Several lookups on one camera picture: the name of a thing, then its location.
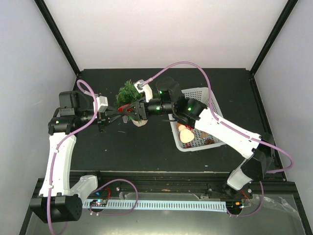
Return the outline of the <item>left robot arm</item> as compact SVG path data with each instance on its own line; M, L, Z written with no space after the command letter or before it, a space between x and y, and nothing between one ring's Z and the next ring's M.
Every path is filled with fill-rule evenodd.
M105 183L95 175L82 176L74 186L69 185L76 135L96 120L95 112L85 111L54 116L48 123L50 150L45 179L38 196L30 201L30 209L44 223L77 221L89 195L104 192Z

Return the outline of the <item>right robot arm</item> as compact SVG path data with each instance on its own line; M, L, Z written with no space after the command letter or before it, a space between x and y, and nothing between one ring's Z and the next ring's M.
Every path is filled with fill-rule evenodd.
M272 162L272 136L260 136L247 131L211 111L204 103L185 96L175 101L144 99L127 103L118 108L119 113L143 123L152 115L170 114L178 124L178 140L191 144L196 139L195 131L212 135L236 150L243 162L231 171L222 185L225 196L234 197L253 181L261 181Z

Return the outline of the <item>clear battery box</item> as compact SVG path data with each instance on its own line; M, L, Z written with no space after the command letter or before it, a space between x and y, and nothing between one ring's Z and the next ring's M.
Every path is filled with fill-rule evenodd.
M124 123L127 123L128 120L129 120L129 117L128 117L128 116L123 116L122 119L123 119L123 122L124 122Z

